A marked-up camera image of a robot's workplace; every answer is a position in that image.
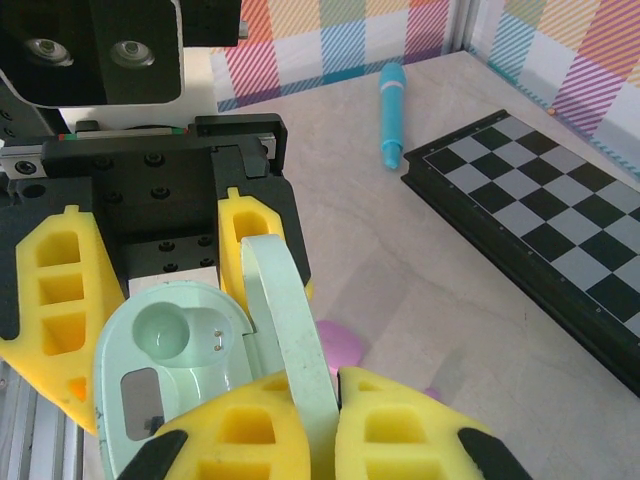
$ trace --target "purple object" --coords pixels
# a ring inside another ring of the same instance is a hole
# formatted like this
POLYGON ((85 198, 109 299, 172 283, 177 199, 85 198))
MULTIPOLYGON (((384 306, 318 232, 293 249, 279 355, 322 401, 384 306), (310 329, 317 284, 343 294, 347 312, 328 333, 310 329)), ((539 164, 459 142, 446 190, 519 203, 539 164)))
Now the purple object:
POLYGON ((435 388, 433 388, 433 387, 425 388, 424 394, 428 395, 429 397, 433 398, 434 400, 437 400, 440 403, 442 403, 442 395, 440 395, 440 392, 438 390, 436 390, 435 388))
POLYGON ((351 330, 329 320, 316 322, 324 356, 329 371, 336 375, 340 367, 355 367, 360 364, 364 347, 351 330))

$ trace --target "teal marker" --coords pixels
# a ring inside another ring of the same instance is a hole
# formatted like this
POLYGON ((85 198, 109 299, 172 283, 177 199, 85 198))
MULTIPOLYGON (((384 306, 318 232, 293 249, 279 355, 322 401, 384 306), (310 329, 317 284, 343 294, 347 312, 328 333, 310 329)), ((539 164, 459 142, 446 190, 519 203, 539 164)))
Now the teal marker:
POLYGON ((404 148, 404 89, 407 77, 402 66, 387 63, 380 72, 380 150, 387 168, 400 165, 404 148))

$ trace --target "striped fabric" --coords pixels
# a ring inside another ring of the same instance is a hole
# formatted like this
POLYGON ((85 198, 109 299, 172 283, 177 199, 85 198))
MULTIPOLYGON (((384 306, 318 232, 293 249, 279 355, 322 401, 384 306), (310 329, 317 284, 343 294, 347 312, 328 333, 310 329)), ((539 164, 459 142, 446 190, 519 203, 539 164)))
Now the striped fabric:
POLYGON ((447 53, 452 0, 244 0, 249 39, 214 49, 226 111, 447 53))
POLYGON ((471 43, 640 181, 640 1, 486 0, 471 43))

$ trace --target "yellow foam gripper pad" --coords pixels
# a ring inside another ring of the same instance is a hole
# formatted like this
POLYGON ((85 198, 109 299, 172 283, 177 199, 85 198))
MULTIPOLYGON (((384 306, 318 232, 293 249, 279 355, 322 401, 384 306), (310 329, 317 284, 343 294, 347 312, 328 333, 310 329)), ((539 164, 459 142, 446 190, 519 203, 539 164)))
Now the yellow foam gripper pad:
POLYGON ((284 372, 163 425, 119 480, 309 480, 310 455, 284 372))
POLYGON ((67 206, 16 246, 20 335, 0 356, 41 395, 95 433, 93 355, 124 301, 92 213, 67 206))
POLYGON ((485 426, 361 368, 340 369, 339 380, 337 480, 484 479, 458 433, 485 426))
MULTIPOLYGON (((282 220, 277 212, 252 196, 240 196, 237 187, 229 188, 228 197, 218 200, 220 288, 231 295, 249 315, 242 277, 240 241, 244 237, 267 234, 286 239, 282 220)), ((307 297, 311 298, 311 280, 305 286, 305 291, 307 297)))

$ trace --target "chessboard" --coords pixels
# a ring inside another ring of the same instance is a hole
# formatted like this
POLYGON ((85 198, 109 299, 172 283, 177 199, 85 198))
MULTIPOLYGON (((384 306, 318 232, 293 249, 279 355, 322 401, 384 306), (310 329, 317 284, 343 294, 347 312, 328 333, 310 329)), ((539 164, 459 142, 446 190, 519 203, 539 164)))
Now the chessboard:
POLYGON ((403 181, 640 396, 640 193, 497 112, 403 181))

